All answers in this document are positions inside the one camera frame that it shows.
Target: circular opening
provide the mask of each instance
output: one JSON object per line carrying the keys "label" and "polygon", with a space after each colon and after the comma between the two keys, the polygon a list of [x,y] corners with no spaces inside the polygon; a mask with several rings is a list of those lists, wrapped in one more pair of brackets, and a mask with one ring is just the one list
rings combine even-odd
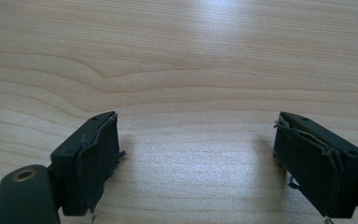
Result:
{"label": "circular opening", "polygon": [[22,182],[31,179],[32,177],[34,177],[34,175],[36,175],[36,170],[34,169],[23,170],[13,176],[13,181]]}
{"label": "circular opening", "polygon": [[357,152],[353,150],[349,150],[348,153],[351,154],[352,156],[357,156]]}

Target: light wood surface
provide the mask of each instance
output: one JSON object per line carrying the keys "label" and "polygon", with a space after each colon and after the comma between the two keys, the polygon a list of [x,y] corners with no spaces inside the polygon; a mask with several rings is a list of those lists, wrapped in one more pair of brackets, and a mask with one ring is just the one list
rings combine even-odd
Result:
{"label": "light wood surface", "polygon": [[95,223],[323,223],[272,127],[358,146],[358,0],[0,0],[0,180],[108,110],[128,157]]}

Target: dark gray component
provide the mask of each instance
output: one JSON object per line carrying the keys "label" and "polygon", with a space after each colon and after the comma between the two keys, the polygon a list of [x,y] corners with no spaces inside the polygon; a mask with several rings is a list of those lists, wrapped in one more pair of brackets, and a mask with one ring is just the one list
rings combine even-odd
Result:
{"label": "dark gray component", "polygon": [[13,223],[60,223],[46,167],[25,166],[2,179],[0,224]]}
{"label": "dark gray component", "polygon": [[274,157],[322,216],[351,217],[356,206],[358,147],[299,115],[281,112]]}
{"label": "dark gray component", "polygon": [[93,212],[103,195],[104,182],[112,175],[119,153],[117,114],[107,112],[89,119],[51,154],[54,175],[64,180],[66,216]]}

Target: wood grain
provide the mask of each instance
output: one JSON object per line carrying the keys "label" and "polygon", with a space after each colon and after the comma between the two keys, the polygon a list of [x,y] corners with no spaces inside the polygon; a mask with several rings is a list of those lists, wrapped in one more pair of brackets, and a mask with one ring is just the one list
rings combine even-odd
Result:
{"label": "wood grain", "polygon": [[0,0],[0,180],[108,110],[129,155],[95,223],[322,223],[272,126],[358,146],[358,0]]}

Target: black plastic housing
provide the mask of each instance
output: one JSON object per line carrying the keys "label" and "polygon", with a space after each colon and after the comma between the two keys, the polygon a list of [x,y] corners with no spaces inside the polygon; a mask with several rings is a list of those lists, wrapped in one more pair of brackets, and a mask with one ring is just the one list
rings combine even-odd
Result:
{"label": "black plastic housing", "polygon": [[25,166],[2,179],[0,224],[13,223],[60,223],[46,167]]}
{"label": "black plastic housing", "polygon": [[351,217],[356,205],[358,147],[314,121],[281,112],[274,157],[322,216]]}
{"label": "black plastic housing", "polygon": [[117,114],[95,116],[51,153],[54,175],[64,180],[66,216],[93,211],[103,195],[103,184],[118,164]]}

